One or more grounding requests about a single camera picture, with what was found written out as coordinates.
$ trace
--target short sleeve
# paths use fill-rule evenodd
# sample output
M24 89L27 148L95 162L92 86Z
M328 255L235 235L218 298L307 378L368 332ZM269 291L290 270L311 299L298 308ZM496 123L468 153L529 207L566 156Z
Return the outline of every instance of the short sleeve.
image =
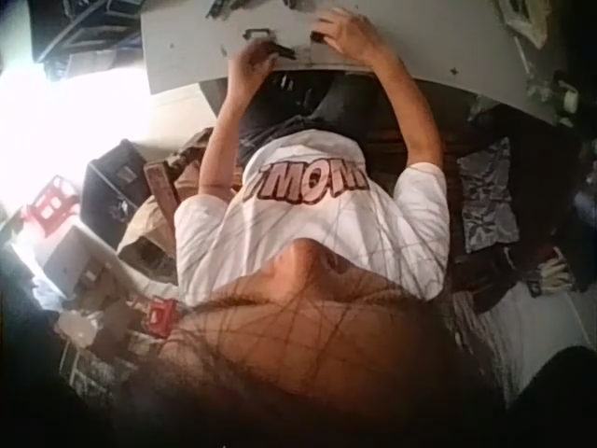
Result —
M207 255L227 210L227 203L205 194L188 198L176 210L176 269L183 290Z
M403 255L432 298L442 288L450 253L446 177L432 163L415 163L398 178L394 201L408 226Z

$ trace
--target metal part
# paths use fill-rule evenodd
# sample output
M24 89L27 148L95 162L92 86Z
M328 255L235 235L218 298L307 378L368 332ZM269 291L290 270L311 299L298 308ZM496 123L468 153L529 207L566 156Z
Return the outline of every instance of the metal part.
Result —
M250 40L256 37L275 37L275 33L270 28L249 28L243 33L244 40ZM268 43L268 53L277 53L281 58L295 61L297 53L289 47L283 47L275 42Z
M210 6L209 11L207 11L205 19L209 19L210 17L212 19L217 19L220 14L222 14L222 10L228 1L229 0L215 0Z
M289 59L291 61L297 60L297 53L289 47L283 47L275 42L268 43L268 52L277 53L281 58Z
M244 40L251 40L254 37L274 37L270 28L249 28L243 33Z
M252 0L232 0L232 3L230 4L230 10L236 11L241 7L246 7L249 3L251 3L251 1Z
M286 7L290 8L290 9L296 9L297 8L297 0L284 0L284 4Z
M316 31L313 31L309 38L311 39L312 42L314 42L316 44L323 44L326 42L326 37L323 34L318 33Z

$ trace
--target gray cloth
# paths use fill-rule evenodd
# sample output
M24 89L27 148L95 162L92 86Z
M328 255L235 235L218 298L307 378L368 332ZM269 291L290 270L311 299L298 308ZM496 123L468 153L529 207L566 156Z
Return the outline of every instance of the gray cloth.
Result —
M463 183L466 252L520 239L507 189L510 171L508 138L458 160Z

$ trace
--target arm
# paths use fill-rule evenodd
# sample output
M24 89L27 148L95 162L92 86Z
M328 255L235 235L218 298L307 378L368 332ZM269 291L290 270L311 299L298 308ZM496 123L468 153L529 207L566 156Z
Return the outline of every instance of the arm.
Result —
M267 50L268 42L256 39L229 61L228 95L203 156L199 194L227 203L232 199L241 118L275 64L275 55Z
M408 165L429 162L441 168L442 145L429 104L405 65L363 16L342 8L320 13L313 26L340 54L369 67L388 95L409 152Z
M199 173L199 194L232 200L232 178L239 149L239 126L243 108L224 102L209 140Z

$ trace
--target t-shirt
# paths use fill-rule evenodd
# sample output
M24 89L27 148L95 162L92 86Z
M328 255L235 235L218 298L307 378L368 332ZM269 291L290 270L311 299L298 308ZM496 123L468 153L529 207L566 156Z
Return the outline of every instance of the t-shirt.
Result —
M358 144L305 131L249 161L231 203L200 194L174 217L180 299L189 306L310 238L421 299L443 288L450 245L446 179L430 163L399 177L390 197L367 176Z

